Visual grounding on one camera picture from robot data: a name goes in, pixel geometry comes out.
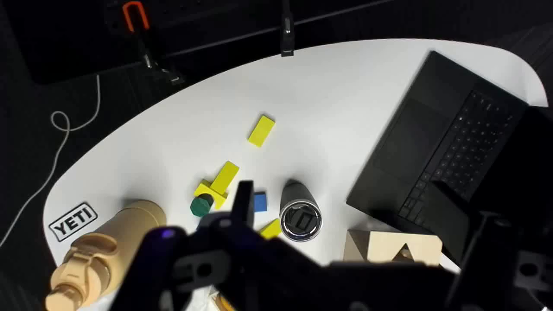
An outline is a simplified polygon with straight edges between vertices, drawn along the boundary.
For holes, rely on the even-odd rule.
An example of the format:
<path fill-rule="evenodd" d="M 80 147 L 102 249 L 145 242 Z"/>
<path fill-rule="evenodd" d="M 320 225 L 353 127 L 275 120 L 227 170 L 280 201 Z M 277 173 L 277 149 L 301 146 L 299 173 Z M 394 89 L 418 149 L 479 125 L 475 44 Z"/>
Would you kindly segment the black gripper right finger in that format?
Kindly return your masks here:
<path fill-rule="evenodd" d="M 551 306 L 551 237 L 538 230 L 539 218 L 526 206 L 501 196 L 472 204 L 437 182 L 436 189 L 477 220 L 460 273 L 434 279 L 443 291 L 432 311 L 524 311 L 522 298 Z"/>

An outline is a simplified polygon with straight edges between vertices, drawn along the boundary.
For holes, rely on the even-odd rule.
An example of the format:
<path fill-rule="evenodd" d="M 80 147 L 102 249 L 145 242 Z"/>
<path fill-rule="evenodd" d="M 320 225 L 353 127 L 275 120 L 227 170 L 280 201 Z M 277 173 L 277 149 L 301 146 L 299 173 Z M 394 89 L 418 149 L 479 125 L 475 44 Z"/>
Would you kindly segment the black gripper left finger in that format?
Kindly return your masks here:
<path fill-rule="evenodd" d="M 233 223 L 254 225 L 254 184 L 251 180 L 239 184 L 230 218 Z"/>

